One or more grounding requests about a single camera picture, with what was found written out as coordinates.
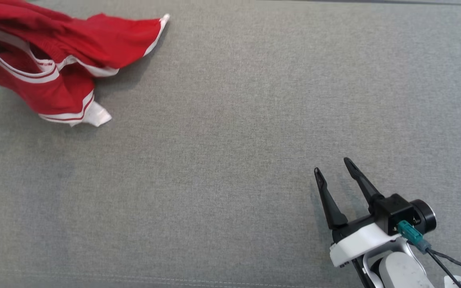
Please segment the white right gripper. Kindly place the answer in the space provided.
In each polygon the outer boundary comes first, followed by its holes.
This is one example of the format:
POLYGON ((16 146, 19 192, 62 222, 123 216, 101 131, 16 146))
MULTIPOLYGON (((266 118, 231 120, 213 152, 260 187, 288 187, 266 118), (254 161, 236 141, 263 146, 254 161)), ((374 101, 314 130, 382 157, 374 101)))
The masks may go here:
MULTIPOLYGON (((375 201, 383 199, 379 190, 362 173, 355 163, 344 157, 344 163, 352 179, 360 187, 368 208, 373 208, 375 201)), ((330 258, 334 267, 340 267, 362 255, 380 250, 405 252, 405 243, 399 234, 393 236, 385 233, 376 223, 372 215, 348 222, 328 191, 328 184, 321 170, 315 168, 315 180, 318 186, 323 211, 328 228, 332 231, 333 244, 330 248, 330 258)))

